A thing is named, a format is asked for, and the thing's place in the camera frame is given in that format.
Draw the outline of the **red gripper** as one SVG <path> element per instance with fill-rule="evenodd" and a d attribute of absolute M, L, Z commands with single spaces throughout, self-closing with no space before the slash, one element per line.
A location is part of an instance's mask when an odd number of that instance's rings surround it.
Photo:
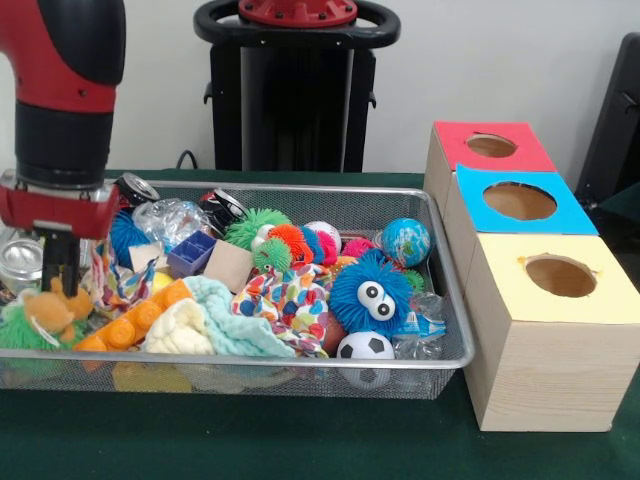
<path fill-rule="evenodd" d="M 102 239 L 107 236 L 119 207 L 119 191 L 104 186 L 82 199 L 78 191 L 63 196 L 48 192 L 25 191 L 1 187 L 1 220 L 23 230 L 45 229 L 72 233 L 61 236 L 46 234 L 43 244 L 42 290 L 50 291 L 51 282 L 60 273 L 66 297 L 75 297 L 78 290 L 80 240 Z"/>

